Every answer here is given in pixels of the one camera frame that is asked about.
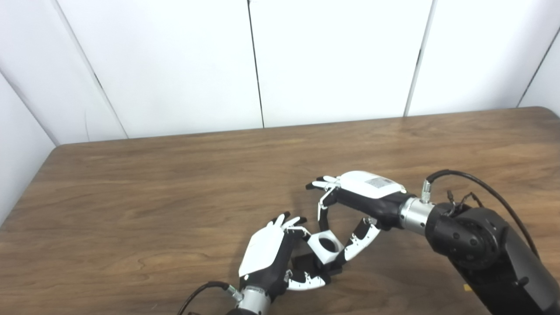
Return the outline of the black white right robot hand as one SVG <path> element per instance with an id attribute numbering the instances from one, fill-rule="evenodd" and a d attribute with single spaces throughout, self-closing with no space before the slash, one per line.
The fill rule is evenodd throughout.
<path id="1" fill-rule="evenodd" d="M 380 231 L 403 229 L 400 211 L 408 198 L 402 184 L 366 171 L 354 170 L 338 177 L 318 177 L 306 184 L 307 190 L 318 189 L 325 194 L 318 201 L 318 226 L 321 232 L 330 231 L 329 207 L 337 203 L 358 210 L 366 217 L 359 221 L 344 248 L 336 249 L 336 257 L 322 263 L 344 265 L 368 247 Z"/>

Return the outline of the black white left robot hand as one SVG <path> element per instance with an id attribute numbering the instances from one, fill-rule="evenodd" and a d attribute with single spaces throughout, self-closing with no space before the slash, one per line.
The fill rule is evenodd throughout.
<path id="1" fill-rule="evenodd" d="M 274 301 L 286 291 L 309 291 L 331 283 L 328 274 L 288 268 L 296 243 L 311 237 L 303 227 L 307 219 L 290 215 L 288 211 L 280 214 L 250 238 L 238 269 L 242 291 L 256 287 Z"/>

